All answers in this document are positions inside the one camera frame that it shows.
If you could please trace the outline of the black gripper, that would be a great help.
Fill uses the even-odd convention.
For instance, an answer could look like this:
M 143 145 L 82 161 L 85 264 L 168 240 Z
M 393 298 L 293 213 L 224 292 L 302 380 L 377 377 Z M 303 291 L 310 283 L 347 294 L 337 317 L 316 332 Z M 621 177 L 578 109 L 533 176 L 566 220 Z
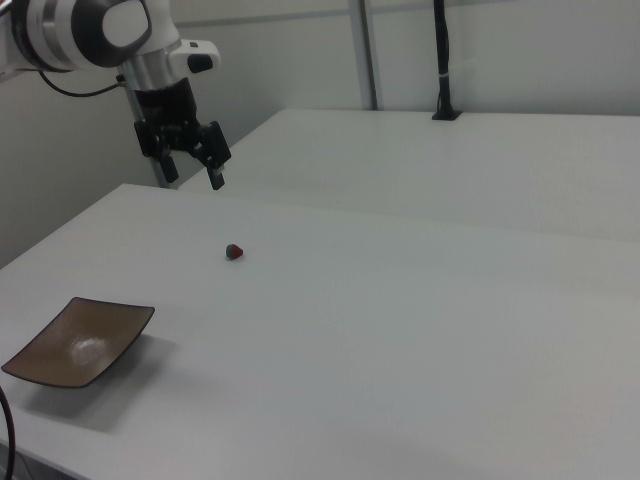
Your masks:
M 159 164 L 164 180 L 179 178 L 171 150 L 191 151 L 206 169 L 214 191 L 225 185 L 223 170 L 231 152 L 221 126 L 214 121 L 201 125 L 188 79 L 156 90 L 135 90 L 142 118 L 134 130 L 142 155 Z

